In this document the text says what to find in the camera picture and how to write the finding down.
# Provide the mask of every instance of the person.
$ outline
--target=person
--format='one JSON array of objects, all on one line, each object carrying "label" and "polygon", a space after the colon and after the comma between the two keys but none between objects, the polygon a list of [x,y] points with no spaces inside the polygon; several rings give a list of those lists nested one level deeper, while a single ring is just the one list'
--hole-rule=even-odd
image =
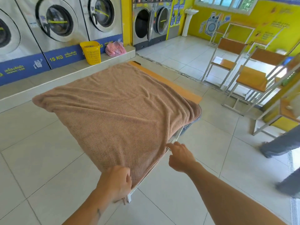
[{"label": "person", "polygon": [[[297,125],[271,142],[263,143],[260,147],[260,152],[266,158],[271,158],[272,156],[283,155],[296,148],[300,148],[300,125]],[[300,198],[300,168],[295,170],[282,182],[277,183],[276,189],[293,198]]]},{"label": "person", "polygon": [[[184,144],[175,142],[166,146],[172,152],[170,167],[190,177],[215,225],[285,224],[268,209],[205,170]],[[63,225],[97,224],[107,206],[128,195],[130,190],[129,168],[115,166],[108,169],[101,174],[91,195]]]}]

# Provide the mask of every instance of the window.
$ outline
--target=window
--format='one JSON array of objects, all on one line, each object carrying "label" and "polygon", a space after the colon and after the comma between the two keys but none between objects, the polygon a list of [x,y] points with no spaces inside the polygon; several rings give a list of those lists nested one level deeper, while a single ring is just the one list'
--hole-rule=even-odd
[{"label": "window", "polygon": [[195,0],[195,4],[209,8],[249,15],[258,0]]}]

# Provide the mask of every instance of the white pedestal sink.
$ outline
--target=white pedestal sink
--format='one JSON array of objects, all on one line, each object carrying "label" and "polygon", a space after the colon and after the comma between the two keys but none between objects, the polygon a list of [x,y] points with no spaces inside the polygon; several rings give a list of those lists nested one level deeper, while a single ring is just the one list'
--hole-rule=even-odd
[{"label": "white pedestal sink", "polygon": [[188,27],[190,25],[190,20],[194,14],[199,12],[199,10],[196,9],[186,9],[185,13],[187,14],[187,18],[185,19],[185,26],[183,27],[182,35],[183,37],[186,37],[188,35]]}]

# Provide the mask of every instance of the person's leg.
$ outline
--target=person's leg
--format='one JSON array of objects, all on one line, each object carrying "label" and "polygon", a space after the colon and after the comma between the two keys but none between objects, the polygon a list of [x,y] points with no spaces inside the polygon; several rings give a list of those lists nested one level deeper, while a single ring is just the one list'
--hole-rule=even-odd
[{"label": "person's leg", "polygon": [[300,196],[300,168],[276,185],[276,189],[294,198]]},{"label": "person's leg", "polygon": [[277,137],[269,143],[260,147],[261,153],[270,158],[272,156],[283,155],[288,151],[300,147],[300,125]]}]

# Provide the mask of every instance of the washing machine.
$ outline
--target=washing machine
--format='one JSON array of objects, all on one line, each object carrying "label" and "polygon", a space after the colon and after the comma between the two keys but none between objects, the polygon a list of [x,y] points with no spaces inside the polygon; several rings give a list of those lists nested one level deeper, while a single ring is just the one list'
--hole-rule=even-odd
[{"label": "washing machine", "polygon": [[100,52],[115,41],[123,42],[121,0],[80,0],[89,40],[100,43]]},{"label": "washing machine", "polygon": [[48,70],[15,0],[0,0],[0,86]]},{"label": "washing machine", "polygon": [[155,0],[132,0],[132,40],[136,50],[151,45]]},{"label": "washing machine", "polygon": [[152,30],[152,45],[167,39],[171,8],[172,0],[156,0],[154,9],[155,18]]},{"label": "washing machine", "polygon": [[79,0],[16,0],[52,69],[85,59],[88,41]]}]

